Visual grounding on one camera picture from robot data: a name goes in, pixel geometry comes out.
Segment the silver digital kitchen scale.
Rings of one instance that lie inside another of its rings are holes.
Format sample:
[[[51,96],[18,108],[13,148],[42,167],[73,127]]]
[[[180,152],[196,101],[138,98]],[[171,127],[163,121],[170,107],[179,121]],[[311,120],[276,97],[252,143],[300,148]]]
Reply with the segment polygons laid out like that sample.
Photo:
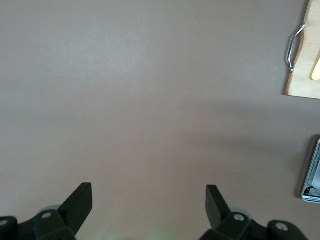
[[[320,204],[320,137],[312,147],[309,168],[306,174],[301,198],[308,203]]]

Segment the yellow plastic fork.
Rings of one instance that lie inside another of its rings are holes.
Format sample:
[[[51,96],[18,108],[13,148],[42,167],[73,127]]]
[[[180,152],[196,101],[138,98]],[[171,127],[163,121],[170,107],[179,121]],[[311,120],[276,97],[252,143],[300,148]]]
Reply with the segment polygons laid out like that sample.
[[[312,66],[312,71],[310,73],[310,79],[312,81],[319,81],[320,80],[320,56],[314,62]]]

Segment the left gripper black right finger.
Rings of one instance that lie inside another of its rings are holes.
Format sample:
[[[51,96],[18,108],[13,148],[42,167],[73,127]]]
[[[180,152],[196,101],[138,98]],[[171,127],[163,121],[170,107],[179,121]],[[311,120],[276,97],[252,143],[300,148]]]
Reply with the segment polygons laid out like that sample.
[[[216,185],[206,186],[205,210],[211,226],[199,240],[308,240],[294,224],[272,220],[267,227],[231,211]]]

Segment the wooden cutting board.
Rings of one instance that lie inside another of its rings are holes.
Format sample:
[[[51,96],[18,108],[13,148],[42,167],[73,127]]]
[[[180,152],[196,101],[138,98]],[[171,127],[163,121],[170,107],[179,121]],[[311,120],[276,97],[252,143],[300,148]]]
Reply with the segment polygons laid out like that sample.
[[[310,79],[313,64],[320,57],[320,0],[309,0],[300,27],[288,42],[286,62],[287,96],[320,100],[320,80]]]

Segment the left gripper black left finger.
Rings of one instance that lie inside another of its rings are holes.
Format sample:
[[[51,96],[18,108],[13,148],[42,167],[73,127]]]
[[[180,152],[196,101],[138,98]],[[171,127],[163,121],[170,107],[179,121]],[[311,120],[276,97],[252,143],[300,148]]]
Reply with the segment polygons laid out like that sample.
[[[0,216],[0,240],[77,240],[92,208],[92,184],[81,183],[61,205],[46,207],[25,222]]]

